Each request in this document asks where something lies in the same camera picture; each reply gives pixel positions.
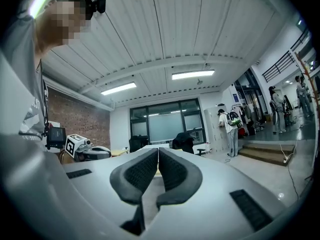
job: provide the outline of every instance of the table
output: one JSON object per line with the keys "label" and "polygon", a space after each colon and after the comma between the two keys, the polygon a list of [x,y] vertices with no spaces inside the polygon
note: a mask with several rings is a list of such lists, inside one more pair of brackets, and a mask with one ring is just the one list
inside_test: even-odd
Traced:
{"label": "table", "polygon": [[121,156],[123,153],[128,152],[129,149],[125,149],[125,150],[111,150],[111,157],[118,157]]}

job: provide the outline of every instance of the white shirt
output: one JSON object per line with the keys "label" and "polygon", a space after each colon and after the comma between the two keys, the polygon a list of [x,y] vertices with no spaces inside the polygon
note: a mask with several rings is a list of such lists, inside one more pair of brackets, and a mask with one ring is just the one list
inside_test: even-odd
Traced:
{"label": "white shirt", "polygon": [[236,125],[230,125],[228,123],[228,118],[227,118],[227,114],[226,113],[222,113],[219,117],[219,123],[220,122],[224,122],[224,127],[225,127],[225,130],[226,130],[226,133],[230,133],[231,130],[233,129],[238,129],[238,127]]}

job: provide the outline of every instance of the window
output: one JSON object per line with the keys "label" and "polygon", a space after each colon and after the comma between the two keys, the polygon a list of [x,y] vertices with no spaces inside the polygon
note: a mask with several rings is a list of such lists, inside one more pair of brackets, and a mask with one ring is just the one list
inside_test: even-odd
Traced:
{"label": "window", "polygon": [[131,136],[148,136],[150,144],[172,144],[179,133],[189,133],[193,144],[206,142],[198,99],[188,99],[130,110]]}

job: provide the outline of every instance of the wooden step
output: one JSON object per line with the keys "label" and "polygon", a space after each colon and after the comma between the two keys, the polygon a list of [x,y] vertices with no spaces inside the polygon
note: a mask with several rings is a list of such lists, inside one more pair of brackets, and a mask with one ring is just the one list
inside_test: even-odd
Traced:
{"label": "wooden step", "polygon": [[[281,145],[283,152],[286,155],[290,155],[294,152],[295,145]],[[243,145],[244,149],[262,151],[262,152],[271,152],[282,154],[281,147],[279,144],[256,144],[256,143],[248,143]]]}
{"label": "wooden step", "polygon": [[274,152],[265,152],[260,150],[254,150],[251,148],[242,148],[239,150],[239,155],[242,155],[247,158],[252,158],[260,160],[266,163],[278,165],[278,166],[287,166],[290,162],[292,155],[288,158],[287,162],[284,163],[284,154],[274,153]]}

